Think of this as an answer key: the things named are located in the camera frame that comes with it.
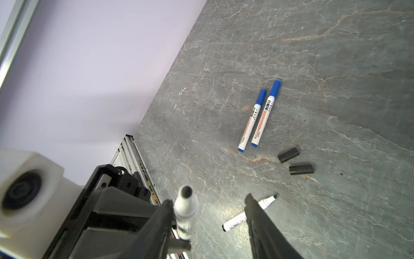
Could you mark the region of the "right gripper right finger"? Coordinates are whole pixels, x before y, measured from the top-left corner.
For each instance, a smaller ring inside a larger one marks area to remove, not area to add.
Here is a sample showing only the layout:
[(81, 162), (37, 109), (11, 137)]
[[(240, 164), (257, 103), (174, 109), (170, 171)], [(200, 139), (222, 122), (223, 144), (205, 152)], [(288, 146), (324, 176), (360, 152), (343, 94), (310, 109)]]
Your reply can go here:
[(284, 238), (252, 194), (246, 196), (245, 204), (252, 257), (254, 259), (302, 258)]

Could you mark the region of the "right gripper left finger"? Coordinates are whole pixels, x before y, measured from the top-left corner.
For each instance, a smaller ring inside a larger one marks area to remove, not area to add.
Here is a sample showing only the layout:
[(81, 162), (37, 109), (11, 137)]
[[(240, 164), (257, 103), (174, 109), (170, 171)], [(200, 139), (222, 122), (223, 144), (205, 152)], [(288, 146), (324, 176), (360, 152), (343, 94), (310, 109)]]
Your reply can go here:
[(165, 259), (173, 221), (173, 201), (166, 200), (138, 232), (120, 259)]

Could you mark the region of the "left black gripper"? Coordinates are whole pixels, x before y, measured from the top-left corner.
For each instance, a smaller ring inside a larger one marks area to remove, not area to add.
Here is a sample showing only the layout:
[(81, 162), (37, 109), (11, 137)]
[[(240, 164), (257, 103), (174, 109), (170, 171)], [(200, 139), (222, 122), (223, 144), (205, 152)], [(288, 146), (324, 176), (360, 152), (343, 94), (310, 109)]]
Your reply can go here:
[[(141, 180), (112, 165), (98, 166), (82, 190), (45, 259), (119, 259), (159, 206), (142, 198)], [(168, 250), (191, 250), (185, 240)]]

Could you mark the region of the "black whiteboard marker two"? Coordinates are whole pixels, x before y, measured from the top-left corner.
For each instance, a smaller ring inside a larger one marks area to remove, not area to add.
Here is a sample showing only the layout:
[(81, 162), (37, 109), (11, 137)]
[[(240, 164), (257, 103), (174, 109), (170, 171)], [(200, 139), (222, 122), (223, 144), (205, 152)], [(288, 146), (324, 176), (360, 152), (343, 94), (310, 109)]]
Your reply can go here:
[[(277, 195), (272, 195), (270, 197), (264, 198), (258, 202), (262, 209), (266, 209), (269, 207), (277, 198)], [(228, 232), (233, 228), (239, 226), (240, 224), (244, 223), (247, 220), (246, 213), (243, 211), (237, 216), (233, 217), (232, 219), (226, 221), (222, 224), (222, 230), (224, 232)]]

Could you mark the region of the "black whiteboard marker one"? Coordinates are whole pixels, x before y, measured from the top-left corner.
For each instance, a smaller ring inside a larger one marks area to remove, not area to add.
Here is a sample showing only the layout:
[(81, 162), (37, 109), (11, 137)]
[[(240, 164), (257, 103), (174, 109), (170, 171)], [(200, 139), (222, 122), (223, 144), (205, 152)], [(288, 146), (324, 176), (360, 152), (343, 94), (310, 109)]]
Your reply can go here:
[(180, 239), (190, 241), (199, 212), (199, 201), (190, 185), (183, 185), (174, 201), (177, 233)]

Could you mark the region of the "black pen cap two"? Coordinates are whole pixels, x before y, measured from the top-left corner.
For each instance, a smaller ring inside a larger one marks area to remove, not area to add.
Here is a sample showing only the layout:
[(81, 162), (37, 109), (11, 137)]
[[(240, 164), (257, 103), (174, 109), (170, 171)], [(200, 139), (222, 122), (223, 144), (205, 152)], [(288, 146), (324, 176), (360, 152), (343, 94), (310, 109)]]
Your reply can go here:
[(289, 172), (290, 175), (312, 174), (314, 173), (314, 168), (312, 164), (295, 165), (289, 167)]

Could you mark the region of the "black pen cap one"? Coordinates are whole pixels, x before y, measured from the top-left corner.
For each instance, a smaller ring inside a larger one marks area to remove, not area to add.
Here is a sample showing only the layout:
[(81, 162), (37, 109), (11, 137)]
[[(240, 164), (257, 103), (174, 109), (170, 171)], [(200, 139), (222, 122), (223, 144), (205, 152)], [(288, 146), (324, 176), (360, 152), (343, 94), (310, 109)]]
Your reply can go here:
[(290, 159), (298, 156), (300, 154), (299, 150), (296, 147), (292, 147), (291, 149), (284, 151), (278, 154), (278, 159), (281, 164), (289, 161)]

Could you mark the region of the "blue whiteboard marker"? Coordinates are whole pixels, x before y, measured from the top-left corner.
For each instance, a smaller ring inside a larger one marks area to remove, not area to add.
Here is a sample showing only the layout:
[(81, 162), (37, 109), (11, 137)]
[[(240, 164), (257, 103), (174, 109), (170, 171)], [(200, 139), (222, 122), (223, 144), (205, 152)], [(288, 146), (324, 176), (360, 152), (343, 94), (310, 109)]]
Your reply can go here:
[(254, 107), (253, 107), (253, 109), (251, 111), (251, 114), (250, 114), (250, 117), (249, 117), (249, 121), (248, 121), (247, 126), (246, 126), (246, 128), (244, 130), (244, 133), (243, 133), (243, 136), (241, 138), (241, 141), (240, 141), (240, 143), (238, 145), (238, 151), (239, 152), (242, 152), (243, 153), (244, 150), (246, 149), (246, 146), (248, 144), (250, 135), (252, 133), (254, 124), (255, 124), (255, 122), (257, 120), (258, 113), (259, 113), (259, 111), (260, 111), (260, 109), (262, 107), (262, 104), (263, 104), (263, 101), (264, 101), (265, 96), (266, 96), (266, 90), (265, 89), (261, 89), (261, 91), (260, 91), (260, 93), (258, 95), (258, 98), (256, 100), (256, 103), (255, 103), (255, 105), (254, 105)]
[(268, 121), (268, 118), (270, 116), (270, 112), (271, 112), (272, 107), (274, 105), (274, 101), (275, 101), (275, 99), (277, 97), (277, 94), (279, 92), (280, 85), (281, 85), (281, 81), (279, 81), (279, 80), (276, 80), (273, 83), (273, 86), (270, 90), (267, 101), (265, 103), (262, 115), (260, 117), (259, 123), (257, 125), (256, 131), (255, 131), (255, 133), (253, 135), (253, 138), (252, 138), (252, 141), (251, 141), (251, 146), (253, 146), (253, 147), (258, 147), (258, 145), (259, 145), (259, 142), (260, 142), (261, 137), (263, 135), (265, 125)]

